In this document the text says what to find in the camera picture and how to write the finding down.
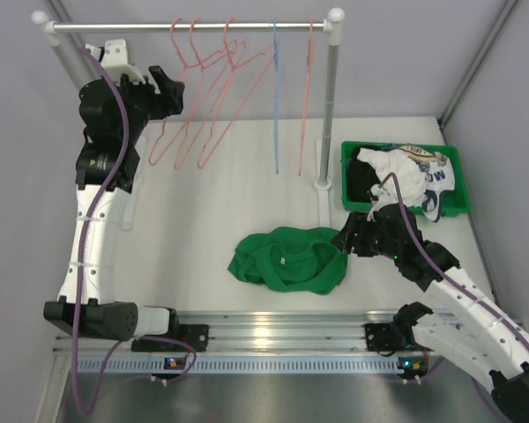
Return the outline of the green tank top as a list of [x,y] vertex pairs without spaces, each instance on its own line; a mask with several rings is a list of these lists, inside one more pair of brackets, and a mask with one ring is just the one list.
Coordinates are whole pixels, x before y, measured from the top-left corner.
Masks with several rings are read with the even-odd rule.
[[239,281],[279,293],[331,293],[344,280],[348,256],[332,245],[329,227],[280,226],[237,244],[227,270]]

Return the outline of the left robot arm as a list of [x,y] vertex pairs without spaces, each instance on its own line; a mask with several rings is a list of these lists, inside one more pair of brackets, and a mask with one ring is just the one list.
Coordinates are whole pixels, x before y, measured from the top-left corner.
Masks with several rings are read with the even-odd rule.
[[127,341],[151,335],[163,350],[182,330],[170,308],[144,307],[115,297],[114,258],[138,164],[136,143],[151,120],[183,111],[184,84],[152,66],[143,82],[123,74],[96,79],[79,92],[85,143],[76,162],[76,219],[65,281],[43,316],[67,334]]

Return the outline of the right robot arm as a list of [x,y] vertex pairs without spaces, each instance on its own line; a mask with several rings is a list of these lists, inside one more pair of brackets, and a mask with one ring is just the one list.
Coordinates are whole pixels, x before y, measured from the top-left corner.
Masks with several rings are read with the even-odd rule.
[[484,388],[506,419],[529,422],[529,333],[446,247],[424,239],[410,211],[390,204],[371,217],[352,212],[331,243],[347,255],[391,259],[403,278],[456,318],[452,325],[419,301],[406,304],[388,325],[396,349],[441,355]]

